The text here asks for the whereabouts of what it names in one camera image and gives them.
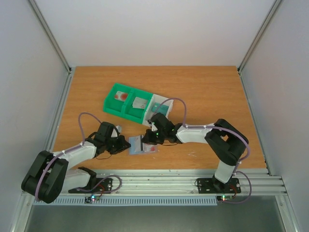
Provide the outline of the white red circles card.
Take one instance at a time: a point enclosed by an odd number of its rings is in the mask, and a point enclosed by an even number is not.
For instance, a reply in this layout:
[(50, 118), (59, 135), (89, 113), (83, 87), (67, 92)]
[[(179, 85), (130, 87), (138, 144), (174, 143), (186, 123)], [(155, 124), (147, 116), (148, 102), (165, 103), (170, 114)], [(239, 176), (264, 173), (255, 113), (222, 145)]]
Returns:
[(143, 144), (143, 150), (145, 153), (155, 153), (157, 152), (157, 145)]

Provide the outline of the white floral credit card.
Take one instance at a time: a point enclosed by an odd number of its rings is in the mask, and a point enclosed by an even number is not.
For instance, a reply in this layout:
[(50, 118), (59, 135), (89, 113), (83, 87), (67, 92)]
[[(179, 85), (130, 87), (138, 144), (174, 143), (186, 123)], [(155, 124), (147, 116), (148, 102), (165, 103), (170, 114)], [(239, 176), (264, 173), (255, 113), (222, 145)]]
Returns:
[(140, 108), (140, 109), (145, 109), (146, 105), (147, 105), (148, 101), (145, 100), (145, 99), (141, 99), (139, 100), (137, 106)]

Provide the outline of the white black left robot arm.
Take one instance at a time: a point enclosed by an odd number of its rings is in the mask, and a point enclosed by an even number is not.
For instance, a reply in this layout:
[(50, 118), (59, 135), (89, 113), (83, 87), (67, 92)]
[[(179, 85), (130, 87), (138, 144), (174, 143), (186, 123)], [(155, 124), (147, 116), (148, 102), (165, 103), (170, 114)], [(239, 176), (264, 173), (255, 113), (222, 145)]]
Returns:
[(102, 122), (97, 131), (73, 147), (54, 153), (41, 151), (24, 177), (21, 189), (45, 203), (52, 203), (64, 191), (110, 193), (111, 188), (100, 185), (104, 179), (97, 178), (96, 172), (86, 167), (74, 169), (74, 166), (104, 152), (112, 156), (129, 149), (131, 145), (119, 129), (119, 126)]

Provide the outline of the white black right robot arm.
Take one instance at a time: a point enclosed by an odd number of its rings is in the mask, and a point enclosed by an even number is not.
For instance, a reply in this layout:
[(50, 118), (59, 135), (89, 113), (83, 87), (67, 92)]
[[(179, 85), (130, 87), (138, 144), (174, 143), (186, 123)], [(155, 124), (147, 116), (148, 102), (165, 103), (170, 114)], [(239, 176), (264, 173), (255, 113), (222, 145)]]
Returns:
[(149, 145), (201, 143), (208, 144), (219, 159), (212, 185), (217, 191), (225, 191), (230, 179), (242, 160), (250, 154), (249, 140), (224, 119), (208, 125), (173, 124), (162, 113), (151, 119), (142, 142)]

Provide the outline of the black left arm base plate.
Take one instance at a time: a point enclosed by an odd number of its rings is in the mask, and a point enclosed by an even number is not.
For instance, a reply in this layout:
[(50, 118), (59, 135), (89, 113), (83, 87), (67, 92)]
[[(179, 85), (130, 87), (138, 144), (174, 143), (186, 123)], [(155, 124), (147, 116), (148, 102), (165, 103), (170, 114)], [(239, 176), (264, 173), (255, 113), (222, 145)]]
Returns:
[(68, 193), (70, 194), (90, 194), (90, 193), (95, 193), (95, 192), (102, 192), (102, 191), (111, 191), (113, 187), (113, 180), (112, 178), (106, 178), (103, 181), (103, 178), (97, 178), (96, 181), (94, 182), (95, 188), (90, 189), (90, 185), (87, 185), (86, 187), (80, 188), (83, 189), (81, 191), (78, 188), (70, 189)]

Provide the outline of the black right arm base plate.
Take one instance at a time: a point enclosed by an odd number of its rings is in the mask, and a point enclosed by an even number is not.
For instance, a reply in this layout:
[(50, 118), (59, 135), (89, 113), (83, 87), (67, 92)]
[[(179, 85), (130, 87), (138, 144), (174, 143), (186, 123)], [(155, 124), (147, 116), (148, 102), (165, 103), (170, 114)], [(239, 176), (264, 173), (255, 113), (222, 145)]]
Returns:
[(198, 178), (195, 180), (195, 186), (199, 194), (232, 194), (241, 193), (240, 183), (237, 178), (230, 178), (230, 180), (223, 184), (222, 182), (212, 178)]

